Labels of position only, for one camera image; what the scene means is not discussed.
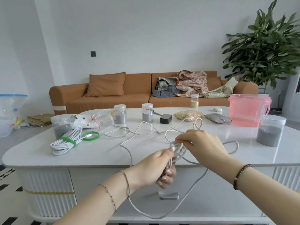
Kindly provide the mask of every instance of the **gold trim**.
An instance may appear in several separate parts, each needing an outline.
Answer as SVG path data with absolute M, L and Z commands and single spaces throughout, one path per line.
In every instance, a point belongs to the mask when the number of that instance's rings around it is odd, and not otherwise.
M 74 192 L 33 192 L 24 190 L 26 193 L 32 194 L 32 195 L 73 195 Z

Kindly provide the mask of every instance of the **hand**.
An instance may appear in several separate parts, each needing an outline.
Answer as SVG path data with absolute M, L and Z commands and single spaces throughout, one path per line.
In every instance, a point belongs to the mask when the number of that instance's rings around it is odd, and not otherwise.
M 219 161 L 230 158 L 219 138 L 203 130 L 187 130 L 176 137 L 203 166 L 214 170 Z
M 173 157 L 174 151 L 170 148 L 157 151 L 136 165 L 124 170 L 127 175 L 131 192 L 144 188 L 153 183 L 157 183 L 161 188 L 165 189 L 173 183 L 173 177 L 176 175 L 176 169 L 165 170 L 168 161 Z

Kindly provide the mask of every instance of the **orange pillow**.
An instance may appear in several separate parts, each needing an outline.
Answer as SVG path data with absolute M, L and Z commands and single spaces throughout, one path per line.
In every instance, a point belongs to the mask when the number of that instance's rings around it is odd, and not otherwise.
M 125 72 L 106 75 L 91 75 L 84 97 L 124 96 Z
M 209 77 L 207 78 L 207 87 L 208 87 L 208 91 L 214 90 L 218 87 L 221 87 L 221 77 Z

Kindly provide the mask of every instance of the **green rubber band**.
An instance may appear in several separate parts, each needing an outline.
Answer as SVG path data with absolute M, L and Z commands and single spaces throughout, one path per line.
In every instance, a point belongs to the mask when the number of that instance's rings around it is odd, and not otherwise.
M 70 138 L 62 136 L 62 137 L 60 137 L 60 139 L 65 140 L 67 142 L 70 142 L 70 143 L 74 144 L 74 146 L 76 146 L 76 142 L 71 140 Z
M 87 140 L 87 141 L 91 141 L 91 140 L 96 140 L 99 138 L 99 133 L 95 132 L 95 131 L 89 131 L 89 132 L 85 132 L 84 134 L 82 134 L 82 137 L 87 136 L 88 134 L 95 134 L 95 137 L 92 138 L 83 138 L 83 140 Z

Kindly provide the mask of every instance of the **black power adapter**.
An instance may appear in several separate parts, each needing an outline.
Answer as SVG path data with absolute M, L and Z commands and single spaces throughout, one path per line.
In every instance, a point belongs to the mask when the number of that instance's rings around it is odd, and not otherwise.
M 169 124 L 171 121 L 172 121 L 172 115 L 164 114 L 159 118 L 159 122 L 161 124 Z

